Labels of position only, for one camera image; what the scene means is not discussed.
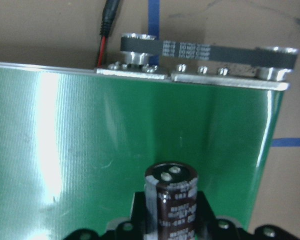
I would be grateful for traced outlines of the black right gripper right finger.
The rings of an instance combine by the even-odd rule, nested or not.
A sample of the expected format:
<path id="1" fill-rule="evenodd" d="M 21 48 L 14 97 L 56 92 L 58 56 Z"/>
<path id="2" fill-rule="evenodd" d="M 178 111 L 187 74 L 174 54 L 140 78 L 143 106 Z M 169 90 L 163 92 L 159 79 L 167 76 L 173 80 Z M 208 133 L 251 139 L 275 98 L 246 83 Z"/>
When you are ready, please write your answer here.
<path id="1" fill-rule="evenodd" d="M 195 234 L 212 235 L 215 214 L 203 191 L 197 192 L 196 214 L 195 214 Z"/>

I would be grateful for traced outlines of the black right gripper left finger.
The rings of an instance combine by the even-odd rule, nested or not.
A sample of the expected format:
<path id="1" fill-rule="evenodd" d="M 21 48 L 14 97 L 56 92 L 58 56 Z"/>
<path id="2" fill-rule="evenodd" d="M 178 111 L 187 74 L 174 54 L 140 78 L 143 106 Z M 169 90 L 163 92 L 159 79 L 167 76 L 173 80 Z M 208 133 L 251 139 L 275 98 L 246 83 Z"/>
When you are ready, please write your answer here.
<path id="1" fill-rule="evenodd" d="M 146 195 L 144 191 L 133 195 L 130 220 L 132 223 L 145 223 L 147 219 Z"/>

